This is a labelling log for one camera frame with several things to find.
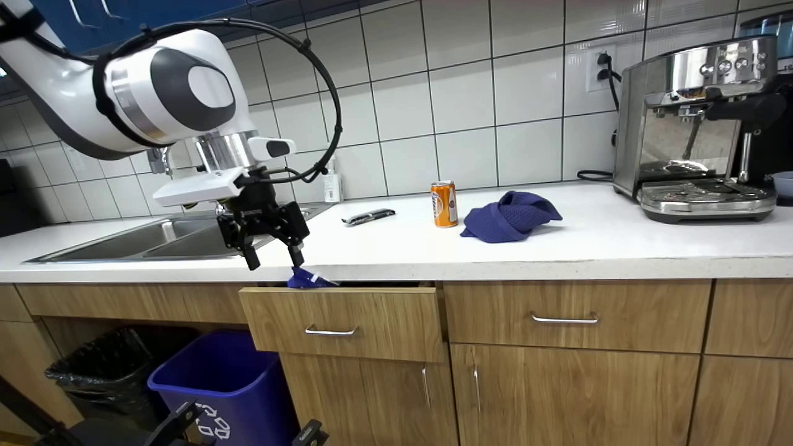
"white countertop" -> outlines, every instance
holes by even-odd
[[[655,222],[610,184],[530,186],[564,220],[522,243],[487,246],[430,222],[428,195],[340,202],[310,220],[304,268],[329,280],[640,280],[640,278],[793,278],[793,208],[754,222]],[[459,194],[460,217],[502,190]],[[393,208],[396,217],[344,227],[341,217]],[[0,237],[0,283],[283,283],[279,243],[243,258],[168,263],[25,263],[147,220],[51,225]]]

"blue cloth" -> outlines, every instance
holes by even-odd
[[[292,278],[288,280],[288,288],[311,290],[311,288],[334,288],[334,283],[329,283],[310,270],[294,268]]]
[[[525,239],[547,220],[562,220],[549,200],[536,194],[507,190],[497,202],[474,208],[466,216],[466,231],[460,236],[484,243],[513,243]]]

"metal drip tray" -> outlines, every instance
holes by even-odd
[[[771,190],[732,186],[720,179],[644,184],[637,200],[655,220],[758,220],[775,206]]]

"orange can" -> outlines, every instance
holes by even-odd
[[[430,208],[439,227],[454,227],[459,222],[454,180],[430,184]]]

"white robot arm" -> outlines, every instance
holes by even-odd
[[[22,82],[45,121],[69,145],[93,158],[124,158],[196,138],[209,170],[170,180],[153,197],[163,206],[217,200],[221,233],[246,256],[250,270],[257,268],[255,236],[279,237],[289,248],[292,264],[302,263],[299,243],[308,225],[298,202],[274,202],[272,184],[318,179],[341,132],[340,101],[326,68],[308,41],[289,44],[326,82],[338,125],[326,154],[310,170],[285,170],[292,176],[272,179],[253,160],[250,145],[283,155],[292,152],[292,143],[255,134],[246,90],[216,34],[170,24],[114,51],[77,57],[62,50],[29,0],[0,3],[0,64]]]

